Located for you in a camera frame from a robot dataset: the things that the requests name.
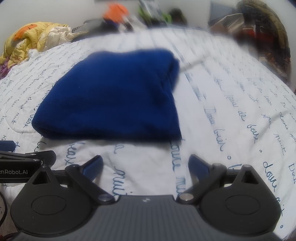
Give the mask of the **purple patterned cloth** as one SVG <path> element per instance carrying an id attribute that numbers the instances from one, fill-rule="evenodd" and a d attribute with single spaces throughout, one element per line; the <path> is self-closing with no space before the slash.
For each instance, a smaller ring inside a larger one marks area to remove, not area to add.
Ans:
<path id="1" fill-rule="evenodd" d="M 7 74 L 10 71 L 10 68 L 8 67 L 9 58 L 6 58 L 4 63 L 1 64 L 0 67 L 0 79 L 3 79 L 7 76 Z"/>

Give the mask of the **blue sweater with rhinestones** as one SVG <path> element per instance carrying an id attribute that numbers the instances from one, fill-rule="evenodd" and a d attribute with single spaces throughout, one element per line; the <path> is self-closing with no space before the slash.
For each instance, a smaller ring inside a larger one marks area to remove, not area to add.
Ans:
<path id="1" fill-rule="evenodd" d="M 32 127 L 55 140 L 179 140 L 179 71 L 166 49 L 92 53 L 54 84 Z"/>

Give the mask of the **yellow crumpled duvet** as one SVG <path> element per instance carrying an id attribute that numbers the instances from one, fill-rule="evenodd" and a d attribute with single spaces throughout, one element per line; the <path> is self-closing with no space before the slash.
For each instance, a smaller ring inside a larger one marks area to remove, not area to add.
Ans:
<path id="1" fill-rule="evenodd" d="M 28 59 L 29 51 L 44 52 L 58 45 L 72 41 L 80 33 L 73 33 L 66 24 L 35 22 L 15 31 L 4 43 L 1 64 L 8 67 L 18 65 Z"/>

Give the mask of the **dark bag on floor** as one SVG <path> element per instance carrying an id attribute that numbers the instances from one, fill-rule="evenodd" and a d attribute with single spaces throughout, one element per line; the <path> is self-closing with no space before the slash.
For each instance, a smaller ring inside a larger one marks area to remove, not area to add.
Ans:
<path id="1" fill-rule="evenodd" d="M 118 33 L 118 24 L 107 19 L 86 20 L 83 25 L 72 29 L 72 33 L 86 32 L 90 34 Z"/>

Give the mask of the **white quilt with script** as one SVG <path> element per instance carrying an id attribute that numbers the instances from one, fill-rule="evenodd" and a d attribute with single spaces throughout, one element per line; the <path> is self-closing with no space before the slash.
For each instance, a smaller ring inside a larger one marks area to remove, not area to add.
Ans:
<path id="1" fill-rule="evenodd" d="M 174 89 L 182 141 L 136 144 L 51 141 L 32 128 L 40 103 L 71 67 L 96 51 L 165 48 L 180 61 Z M 54 150 L 54 169 L 101 155 L 97 183 L 114 196 L 178 195 L 192 184 L 195 154 L 230 169 L 254 167 L 281 206 L 275 233 L 295 230 L 295 94 L 233 40 L 193 29 L 154 29 L 30 52 L 1 80 L 1 140 L 17 153 Z"/>

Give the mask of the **orange cloth item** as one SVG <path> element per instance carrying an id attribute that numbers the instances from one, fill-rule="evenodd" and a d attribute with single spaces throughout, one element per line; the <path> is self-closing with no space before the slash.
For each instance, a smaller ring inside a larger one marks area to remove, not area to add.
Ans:
<path id="1" fill-rule="evenodd" d="M 103 19 L 121 23 L 129 15 L 128 9 L 121 4 L 110 4 L 108 10 L 103 14 Z"/>

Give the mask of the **brown fur-trimmed coat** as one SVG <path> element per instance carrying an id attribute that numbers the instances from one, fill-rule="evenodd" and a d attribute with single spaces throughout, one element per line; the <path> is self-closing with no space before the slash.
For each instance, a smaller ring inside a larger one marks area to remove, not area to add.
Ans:
<path id="1" fill-rule="evenodd" d="M 290 46 L 287 32 L 277 14 L 262 1 L 240 1 L 243 37 L 257 51 L 257 59 L 284 83 L 290 81 Z"/>

